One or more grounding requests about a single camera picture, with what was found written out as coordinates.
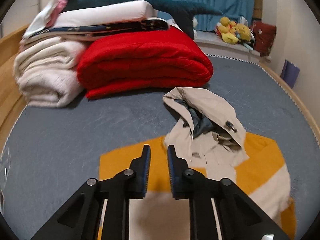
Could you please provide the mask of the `orange and white blanket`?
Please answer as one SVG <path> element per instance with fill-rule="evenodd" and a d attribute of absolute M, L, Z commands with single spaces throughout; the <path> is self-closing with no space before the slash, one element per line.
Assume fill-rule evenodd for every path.
<path fill-rule="evenodd" d="M 139 157 L 144 145 L 151 147 L 148 191 L 143 200 L 131 200 L 130 239 L 189 239 L 189 203 L 174 200 L 170 189 L 164 137 L 125 146 L 101 155 L 99 179 L 113 178 Z M 296 234 L 295 202 L 290 196 L 290 175 L 275 140 L 247 133 L 249 157 L 235 167 L 236 184 L 288 235 Z"/>

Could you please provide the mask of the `beige hooded jacket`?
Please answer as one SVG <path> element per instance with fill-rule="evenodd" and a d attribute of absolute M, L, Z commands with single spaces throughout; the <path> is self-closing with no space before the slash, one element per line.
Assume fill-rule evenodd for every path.
<path fill-rule="evenodd" d="M 165 146 L 189 167 L 205 169 L 207 178 L 236 182 L 235 167 L 248 159 L 246 131 L 228 101 L 204 88 L 175 87 L 163 102 L 180 116 Z"/>

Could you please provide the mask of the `white folded quilt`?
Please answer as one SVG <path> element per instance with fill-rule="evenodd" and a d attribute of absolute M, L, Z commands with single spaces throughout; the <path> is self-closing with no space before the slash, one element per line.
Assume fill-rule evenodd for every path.
<path fill-rule="evenodd" d="M 143 0 L 61 13 L 53 27 L 81 27 L 109 23 L 135 22 L 155 16 L 152 5 Z"/>

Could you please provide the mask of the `dark red cushion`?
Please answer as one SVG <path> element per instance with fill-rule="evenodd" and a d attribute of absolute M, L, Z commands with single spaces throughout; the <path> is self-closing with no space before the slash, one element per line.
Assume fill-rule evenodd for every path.
<path fill-rule="evenodd" d="M 277 27 L 262 21 L 253 21 L 252 31 L 255 38 L 254 49 L 261 57 L 269 56 L 276 39 Z"/>

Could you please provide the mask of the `red folded blanket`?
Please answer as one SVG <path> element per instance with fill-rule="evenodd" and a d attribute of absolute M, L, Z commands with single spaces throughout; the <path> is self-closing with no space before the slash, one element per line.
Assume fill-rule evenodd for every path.
<path fill-rule="evenodd" d="M 202 87 L 211 61 L 175 27 L 110 35 L 94 41 L 76 68 L 89 100 L 144 88 Z"/>

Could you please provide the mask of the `dark patterned folded cloth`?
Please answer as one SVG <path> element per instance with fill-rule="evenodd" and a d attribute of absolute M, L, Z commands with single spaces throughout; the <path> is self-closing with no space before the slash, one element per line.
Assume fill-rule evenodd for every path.
<path fill-rule="evenodd" d="M 29 37 L 23 37 L 22 41 L 25 43 L 30 43 L 40 39 L 56 36 L 77 41 L 94 41 L 105 36 L 119 33 L 169 29 L 170 24 L 166 20 L 157 17 L 151 17 L 135 22 L 121 22 L 81 27 L 47 28 L 31 34 Z"/>

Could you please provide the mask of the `pink white cloth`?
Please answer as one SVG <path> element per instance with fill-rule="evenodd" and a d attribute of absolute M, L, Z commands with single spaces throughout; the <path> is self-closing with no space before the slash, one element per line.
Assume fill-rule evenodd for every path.
<path fill-rule="evenodd" d="M 58 15 L 63 11 L 67 3 L 67 0 L 50 0 L 33 19 L 23 34 L 22 39 L 28 39 L 38 31 L 42 31 L 53 26 Z"/>

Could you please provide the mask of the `yellow plush toys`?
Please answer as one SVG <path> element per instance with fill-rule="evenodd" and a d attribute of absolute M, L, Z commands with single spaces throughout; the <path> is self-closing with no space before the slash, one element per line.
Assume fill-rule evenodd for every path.
<path fill-rule="evenodd" d="M 222 17 L 217 22 L 216 33 L 223 42 L 228 44 L 253 44 L 255 42 L 253 33 L 246 24 L 232 21 L 227 17 Z"/>

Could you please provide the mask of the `cream folded blanket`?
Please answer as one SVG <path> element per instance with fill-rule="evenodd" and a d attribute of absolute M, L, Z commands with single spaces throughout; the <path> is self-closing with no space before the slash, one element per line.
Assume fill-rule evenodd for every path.
<path fill-rule="evenodd" d="M 76 67 L 87 44 L 53 37 L 20 52 L 13 76 L 29 106 L 61 108 L 71 103 L 83 87 Z"/>

